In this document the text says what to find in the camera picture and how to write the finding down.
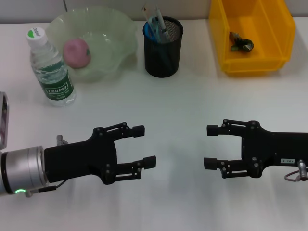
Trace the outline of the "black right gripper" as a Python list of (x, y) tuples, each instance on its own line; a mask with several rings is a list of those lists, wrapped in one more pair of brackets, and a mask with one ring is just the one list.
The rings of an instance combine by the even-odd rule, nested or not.
[(204, 158), (204, 168), (220, 170), (223, 179), (260, 178), (270, 166), (297, 167), (300, 178), (307, 178), (308, 134), (299, 132), (271, 132), (259, 122), (224, 119), (222, 125), (207, 125), (208, 136), (233, 135), (242, 137), (243, 160)]

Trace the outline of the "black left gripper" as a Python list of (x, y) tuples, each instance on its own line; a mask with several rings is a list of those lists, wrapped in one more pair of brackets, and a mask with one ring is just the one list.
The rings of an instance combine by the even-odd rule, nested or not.
[(144, 135), (144, 125), (130, 128), (126, 122), (122, 122), (106, 128), (95, 128), (85, 141), (46, 148), (44, 165), (47, 179), (53, 183), (95, 175), (106, 185), (115, 181), (141, 179), (143, 169), (156, 167), (156, 156), (117, 164), (114, 141)]

